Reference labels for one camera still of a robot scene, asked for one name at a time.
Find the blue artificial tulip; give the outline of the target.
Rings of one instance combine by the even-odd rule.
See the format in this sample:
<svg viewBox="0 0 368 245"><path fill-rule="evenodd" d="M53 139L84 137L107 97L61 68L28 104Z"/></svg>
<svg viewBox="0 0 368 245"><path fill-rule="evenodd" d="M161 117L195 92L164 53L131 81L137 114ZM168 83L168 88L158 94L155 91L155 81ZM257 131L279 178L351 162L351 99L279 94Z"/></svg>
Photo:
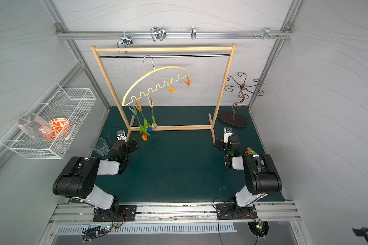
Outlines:
<svg viewBox="0 0 368 245"><path fill-rule="evenodd" d="M149 133L149 131L148 131L148 128L151 128L151 124L148 122L148 120L146 119L146 117L144 116L144 114L143 114L143 112L139 112L141 115L142 115L142 117L143 117L143 119L144 119L144 122L143 122L143 127L147 130L147 132Z"/></svg>

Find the pink clothespin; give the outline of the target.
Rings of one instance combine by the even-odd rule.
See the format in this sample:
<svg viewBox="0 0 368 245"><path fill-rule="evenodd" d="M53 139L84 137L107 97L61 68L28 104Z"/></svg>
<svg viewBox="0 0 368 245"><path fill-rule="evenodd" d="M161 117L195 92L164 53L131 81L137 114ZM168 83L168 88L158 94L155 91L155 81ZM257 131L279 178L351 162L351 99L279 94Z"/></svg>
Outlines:
<svg viewBox="0 0 368 245"><path fill-rule="evenodd" d="M148 101L149 101L149 105L150 105L150 107L151 107L151 108L153 108L153 107L154 107L154 98L153 98L153 97L148 96Z"/></svg>

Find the pink artificial tulip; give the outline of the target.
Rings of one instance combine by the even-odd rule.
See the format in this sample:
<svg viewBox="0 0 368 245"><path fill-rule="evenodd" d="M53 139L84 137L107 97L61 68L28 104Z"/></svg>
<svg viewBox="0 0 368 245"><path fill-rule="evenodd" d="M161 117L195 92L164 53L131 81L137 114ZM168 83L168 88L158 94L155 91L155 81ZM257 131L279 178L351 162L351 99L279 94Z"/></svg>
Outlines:
<svg viewBox="0 0 368 245"><path fill-rule="evenodd" d="M151 108L151 113L152 113L152 128L156 128L157 127L157 124L156 124L156 121L155 121L155 116L154 116L154 111L153 111L153 105L150 106Z"/></svg>

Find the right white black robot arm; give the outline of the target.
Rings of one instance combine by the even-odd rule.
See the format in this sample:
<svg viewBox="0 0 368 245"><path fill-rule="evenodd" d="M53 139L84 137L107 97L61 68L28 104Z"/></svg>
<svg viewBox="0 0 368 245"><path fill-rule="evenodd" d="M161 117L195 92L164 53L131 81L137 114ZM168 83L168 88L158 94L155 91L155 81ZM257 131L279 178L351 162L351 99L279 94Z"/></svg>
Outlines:
<svg viewBox="0 0 368 245"><path fill-rule="evenodd" d="M236 207L249 208L263 197L282 190L282 180L270 154L241 153L241 142L236 135L225 141L216 138L214 145L225 152L226 166L244 172L245 185L234 196Z"/></svg>

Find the teal clothespin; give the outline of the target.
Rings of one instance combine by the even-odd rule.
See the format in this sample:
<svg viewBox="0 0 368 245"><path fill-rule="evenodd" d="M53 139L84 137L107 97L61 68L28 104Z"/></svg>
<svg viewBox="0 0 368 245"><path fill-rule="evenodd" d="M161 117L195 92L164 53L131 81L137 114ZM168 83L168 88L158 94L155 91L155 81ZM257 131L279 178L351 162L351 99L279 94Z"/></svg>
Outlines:
<svg viewBox="0 0 368 245"><path fill-rule="evenodd" d="M137 115L138 114L138 111L135 107L135 105L132 105L131 107L129 107L130 111L134 114L134 115Z"/></svg>

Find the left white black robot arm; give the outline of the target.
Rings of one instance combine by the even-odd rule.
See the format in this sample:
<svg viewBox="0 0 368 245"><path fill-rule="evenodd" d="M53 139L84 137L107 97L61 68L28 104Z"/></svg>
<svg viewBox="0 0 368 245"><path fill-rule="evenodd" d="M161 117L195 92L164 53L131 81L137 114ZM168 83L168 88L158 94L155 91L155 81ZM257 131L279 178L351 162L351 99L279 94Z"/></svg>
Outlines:
<svg viewBox="0 0 368 245"><path fill-rule="evenodd" d="M72 157L53 184L53 194L85 202L95 209L113 214L120 213L118 198L96 185L102 175L120 175L128 165L129 154L138 149L135 139L118 140L113 145L113 156L101 158Z"/></svg>

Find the orange artificial tulip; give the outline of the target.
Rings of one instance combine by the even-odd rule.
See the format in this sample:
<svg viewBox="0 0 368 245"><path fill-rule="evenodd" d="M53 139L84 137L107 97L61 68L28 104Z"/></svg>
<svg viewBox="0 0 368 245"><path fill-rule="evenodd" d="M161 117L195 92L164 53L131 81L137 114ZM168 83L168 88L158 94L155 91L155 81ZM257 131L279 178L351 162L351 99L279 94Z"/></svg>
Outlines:
<svg viewBox="0 0 368 245"><path fill-rule="evenodd" d="M148 136L149 136L149 133L147 132L147 130L143 127L143 125L141 124L141 121L140 121L140 119L139 119L139 116L138 116L138 114L137 113L133 113L135 116L136 116L136 118L137 118L137 120L138 120L138 123L139 123L139 127L140 127L140 133L142 134L142 140L143 141L147 141L148 140Z"/></svg>

